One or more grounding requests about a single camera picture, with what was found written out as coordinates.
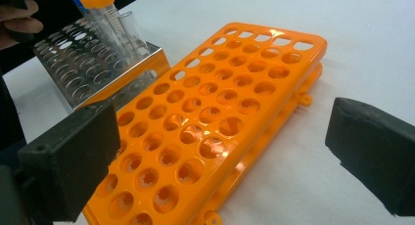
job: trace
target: table surface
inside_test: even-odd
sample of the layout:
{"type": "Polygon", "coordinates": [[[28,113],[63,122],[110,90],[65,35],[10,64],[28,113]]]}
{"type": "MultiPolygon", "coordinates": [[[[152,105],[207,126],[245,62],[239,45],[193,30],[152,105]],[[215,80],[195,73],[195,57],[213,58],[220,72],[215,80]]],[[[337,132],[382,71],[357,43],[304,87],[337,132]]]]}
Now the table surface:
{"type": "MultiPolygon", "coordinates": [[[[414,217],[390,215],[324,144],[336,97],[415,124],[415,0],[138,0],[121,11],[130,10],[172,66],[230,22],[328,41],[313,105],[294,112],[218,211],[223,224],[415,224],[414,217]]],[[[5,80],[28,141],[70,113],[36,58],[5,80]]],[[[86,221],[80,215],[75,224],[86,221]]]]}

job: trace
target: white table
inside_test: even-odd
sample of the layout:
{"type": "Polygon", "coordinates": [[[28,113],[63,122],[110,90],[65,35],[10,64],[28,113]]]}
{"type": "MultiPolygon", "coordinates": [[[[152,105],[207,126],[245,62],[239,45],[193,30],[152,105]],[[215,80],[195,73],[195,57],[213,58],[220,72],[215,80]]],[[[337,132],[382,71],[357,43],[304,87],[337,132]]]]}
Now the white table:
{"type": "MultiPolygon", "coordinates": [[[[293,114],[218,211],[224,224],[415,224],[415,217],[391,216],[324,145],[336,97],[415,124],[415,0],[138,0],[127,10],[172,66],[230,22],[328,41],[313,105],[293,114]]],[[[69,114],[37,59],[5,79],[28,141],[69,114]]],[[[76,224],[86,224],[83,216],[76,224]]]]}

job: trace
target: test tube rack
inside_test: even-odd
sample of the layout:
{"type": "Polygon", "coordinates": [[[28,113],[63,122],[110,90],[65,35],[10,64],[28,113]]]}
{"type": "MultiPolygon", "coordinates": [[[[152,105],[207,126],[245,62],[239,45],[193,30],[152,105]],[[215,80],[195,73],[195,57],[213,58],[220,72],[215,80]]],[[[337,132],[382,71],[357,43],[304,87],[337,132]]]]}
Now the test tube rack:
{"type": "Polygon", "coordinates": [[[80,19],[37,42],[33,52],[73,110],[105,99],[119,110],[170,69],[163,49],[147,45],[147,58],[128,58],[80,19]]]}
{"type": "Polygon", "coordinates": [[[322,73],[317,35],[232,22],[117,112],[90,224],[220,225],[217,210],[322,73]]]}

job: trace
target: white tabletop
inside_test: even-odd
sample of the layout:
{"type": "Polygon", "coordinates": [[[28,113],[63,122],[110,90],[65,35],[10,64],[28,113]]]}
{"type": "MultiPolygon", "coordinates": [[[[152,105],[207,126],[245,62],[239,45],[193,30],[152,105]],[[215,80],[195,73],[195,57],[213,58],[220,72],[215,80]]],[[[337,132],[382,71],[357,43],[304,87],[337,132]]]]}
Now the white tabletop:
{"type": "MultiPolygon", "coordinates": [[[[223,224],[415,224],[415,217],[390,215],[324,145],[336,97],[415,124],[415,0],[138,0],[127,10],[172,66],[230,22],[328,41],[313,105],[293,114],[218,211],[223,224]]],[[[69,114],[37,59],[5,79],[28,141],[69,114]]],[[[86,224],[83,216],[76,224],[86,224]]]]}

